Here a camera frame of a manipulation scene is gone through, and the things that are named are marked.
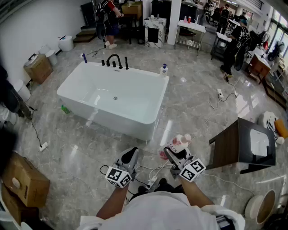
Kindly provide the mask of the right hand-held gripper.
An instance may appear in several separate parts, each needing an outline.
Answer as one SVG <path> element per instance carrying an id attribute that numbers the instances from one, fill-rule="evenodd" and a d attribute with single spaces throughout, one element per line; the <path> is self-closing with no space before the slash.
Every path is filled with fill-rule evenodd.
<path id="1" fill-rule="evenodd" d="M 185 149 L 186 156 L 178 159 L 174 153 L 168 148 L 164 148 L 164 153 L 172 164 L 170 172 L 174 178 L 182 177 L 187 181 L 194 181 L 201 173 L 206 170 L 203 162 L 191 154 L 188 148 Z"/>

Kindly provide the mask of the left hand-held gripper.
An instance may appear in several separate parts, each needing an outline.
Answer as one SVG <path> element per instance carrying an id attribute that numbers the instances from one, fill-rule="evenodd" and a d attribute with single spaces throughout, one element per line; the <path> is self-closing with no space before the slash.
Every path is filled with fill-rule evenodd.
<path id="1" fill-rule="evenodd" d="M 115 162 L 114 167 L 108 167 L 105 179 L 112 185 L 124 188 L 136 176 L 135 165 L 138 161 L 139 149 L 132 147 L 124 150 L 120 158 Z"/>

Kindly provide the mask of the pink white bottle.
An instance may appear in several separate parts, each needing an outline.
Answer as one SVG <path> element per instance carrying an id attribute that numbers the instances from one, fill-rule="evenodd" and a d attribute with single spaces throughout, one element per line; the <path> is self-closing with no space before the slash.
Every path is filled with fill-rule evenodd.
<path id="1" fill-rule="evenodd" d="M 173 153 L 178 159 L 182 159 L 186 156 L 185 149 L 188 148 L 189 143 L 191 142 L 191 135 L 185 134 L 176 135 L 173 139 L 168 141 L 166 144 L 161 146 L 158 150 L 160 158 L 163 160 L 168 160 L 164 150 L 168 149 Z"/>

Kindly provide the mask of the white bathtub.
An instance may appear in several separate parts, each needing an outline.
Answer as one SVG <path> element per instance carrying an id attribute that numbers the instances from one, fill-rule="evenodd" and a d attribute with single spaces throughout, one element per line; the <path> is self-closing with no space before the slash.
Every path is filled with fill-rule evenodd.
<path id="1" fill-rule="evenodd" d="M 81 62 L 57 90 L 68 109 L 117 132 L 150 141 L 169 77 Z"/>

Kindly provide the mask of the person's right forearm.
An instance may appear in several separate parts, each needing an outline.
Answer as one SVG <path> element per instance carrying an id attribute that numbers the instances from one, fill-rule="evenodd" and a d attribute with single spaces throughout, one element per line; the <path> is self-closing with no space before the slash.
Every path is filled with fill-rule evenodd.
<path id="1" fill-rule="evenodd" d="M 214 203 L 199 189 L 195 182 L 189 182 L 182 177 L 179 177 L 183 190 L 191 206 L 202 208 L 206 205 Z"/>

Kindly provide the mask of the person's black trousers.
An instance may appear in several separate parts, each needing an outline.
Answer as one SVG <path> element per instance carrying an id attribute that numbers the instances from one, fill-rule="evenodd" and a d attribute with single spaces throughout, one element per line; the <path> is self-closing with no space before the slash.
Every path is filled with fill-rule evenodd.
<path id="1" fill-rule="evenodd" d="M 182 185 L 179 185 L 177 187 L 173 187 L 172 185 L 168 184 L 168 182 L 165 178 L 161 178 L 159 183 L 158 183 L 157 188 L 153 192 L 148 192 L 148 190 L 145 187 L 139 186 L 138 192 L 131 197 L 130 201 L 133 200 L 134 198 L 138 197 L 138 196 L 147 195 L 147 194 L 150 195 L 151 193 L 158 192 L 158 191 L 185 194 Z"/>

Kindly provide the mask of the black faucet spout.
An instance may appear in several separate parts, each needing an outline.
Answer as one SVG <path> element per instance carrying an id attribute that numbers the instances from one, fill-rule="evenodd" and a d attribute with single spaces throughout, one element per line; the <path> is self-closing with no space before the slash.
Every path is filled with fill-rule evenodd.
<path id="1" fill-rule="evenodd" d="M 118 64 L 119 64 L 119 69 L 122 69 L 123 66 L 122 66 L 122 64 L 121 64 L 120 57 L 119 57 L 118 54 L 112 54 L 112 55 L 110 55 L 106 61 L 110 61 L 110 59 L 113 58 L 113 57 L 116 57 L 116 58 L 117 58 Z"/>

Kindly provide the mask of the white striped bag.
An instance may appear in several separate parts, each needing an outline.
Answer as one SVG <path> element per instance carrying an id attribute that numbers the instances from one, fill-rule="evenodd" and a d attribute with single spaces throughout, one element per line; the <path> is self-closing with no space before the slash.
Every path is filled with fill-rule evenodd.
<path id="1" fill-rule="evenodd" d="M 276 117 L 273 112 L 266 111 L 266 112 L 260 114 L 260 116 L 258 118 L 258 122 L 257 122 L 259 125 L 261 125 L 264 128 L 273 132 L 276 146 L 278 144 L 279 145 L 284 144 L 284 138 L 281 137 L 276 131 L 275 121 L 277 119 L 278 119 L 278 117 Z"/>

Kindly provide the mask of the wooden side desk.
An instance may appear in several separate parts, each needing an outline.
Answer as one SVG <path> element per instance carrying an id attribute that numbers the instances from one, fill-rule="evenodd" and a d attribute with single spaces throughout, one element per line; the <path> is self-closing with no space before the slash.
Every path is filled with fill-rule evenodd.
<path id="1" fill-rule="evenodd" d="M 257 53 L 253 55 L 247 68 L 248 77 L 253 80 L 259 80 L 258 84 L 264 81 L 270 70 L 271 67 L 268 62 Z"/>

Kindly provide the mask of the cardboard box with white item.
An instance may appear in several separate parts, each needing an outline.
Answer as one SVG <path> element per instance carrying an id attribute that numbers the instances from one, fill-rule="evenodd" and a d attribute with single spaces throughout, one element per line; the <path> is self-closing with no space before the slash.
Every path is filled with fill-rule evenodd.
<path id="1" fill-rule="evenodd" d="M 29 65 L 24 65 L 24 70 L 32 81 L 42 84 L 53 72 L 53 68 L 44 54 L 39 54 Z"/>

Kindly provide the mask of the white cylindrical bin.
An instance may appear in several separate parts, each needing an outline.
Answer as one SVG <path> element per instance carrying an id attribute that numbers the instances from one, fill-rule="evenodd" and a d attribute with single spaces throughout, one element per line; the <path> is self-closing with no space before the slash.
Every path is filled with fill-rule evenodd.
<path id="1" fill-rule="evenodd" d="M 24 84 L 22 80 L 18 80 L 14 85 L 14 89 L 18 93 L 18 95 L 22 98 L 23 101 L 27 101 L 31 94 L 27 86 Z"/>

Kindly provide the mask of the white plastic bin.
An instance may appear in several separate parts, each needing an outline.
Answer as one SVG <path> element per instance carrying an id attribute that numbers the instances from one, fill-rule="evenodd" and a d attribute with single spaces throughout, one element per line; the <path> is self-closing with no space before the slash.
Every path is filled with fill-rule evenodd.
<path id="1" fill-rule="evenodd" d="M 48 45 L 42 46 L 39 50 L 39 53 L 44 54 L 52 66 L 55 66 L 58 63 L 55 51 L 52 50 Z"/>

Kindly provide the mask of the white round lidded bin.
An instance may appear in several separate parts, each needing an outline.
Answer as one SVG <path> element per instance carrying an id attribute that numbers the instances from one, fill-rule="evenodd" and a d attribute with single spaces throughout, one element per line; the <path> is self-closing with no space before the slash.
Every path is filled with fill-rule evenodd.
<path id="1" fill-rule="evenodd" d="M 63 51 L 63 52 L 68 52 L 71 51 L 74 48 L 74 43 L 72 36 L 70 35 L 65 35 L 61 37 L 58 40 L 58 47 Z"/>

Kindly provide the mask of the white table with metal shelf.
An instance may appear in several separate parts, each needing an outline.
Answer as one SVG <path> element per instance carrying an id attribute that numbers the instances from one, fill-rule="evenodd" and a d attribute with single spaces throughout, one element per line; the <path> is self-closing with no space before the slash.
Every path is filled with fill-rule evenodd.
<path id="1" fill-rule="evenodd" d="M 180 38 L 181 28 L 191 30 L 193 33 L 195 33 L 195 35 L 200 34 L 199 41 L 192 40 L 191 42 L 189 42 L 188 39 Z M 185 45 L 188 45 L 188 47 L 196 48 L 197 55 L 198 55 L 202 46 L 203 37 L 205 33 L 206 33 L 206 28 L 204 26 L 201 26 L 199 24 L 195 24 L 192 22 L 185 23 L 183 20 L 179 20 L 178 25 L 177 25 L 177 33 L 176 33 L 176 38 L 175 38 L 175 43 L 174 43 L 174 49 L 176 49 L 176 45 L 178 43 L 185 44 Z"/>

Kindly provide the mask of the wooden cabinet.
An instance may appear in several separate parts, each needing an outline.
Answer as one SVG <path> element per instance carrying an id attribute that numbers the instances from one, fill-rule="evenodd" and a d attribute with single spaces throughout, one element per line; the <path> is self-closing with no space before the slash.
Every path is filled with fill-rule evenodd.
<path id="1" fill-rule="evenodd" d="M 143 13 L 143 2 L 127 2 L 122 6 L 122 11 L 124 14 L 136 14 L 136 18 L 139 20 Z"/>

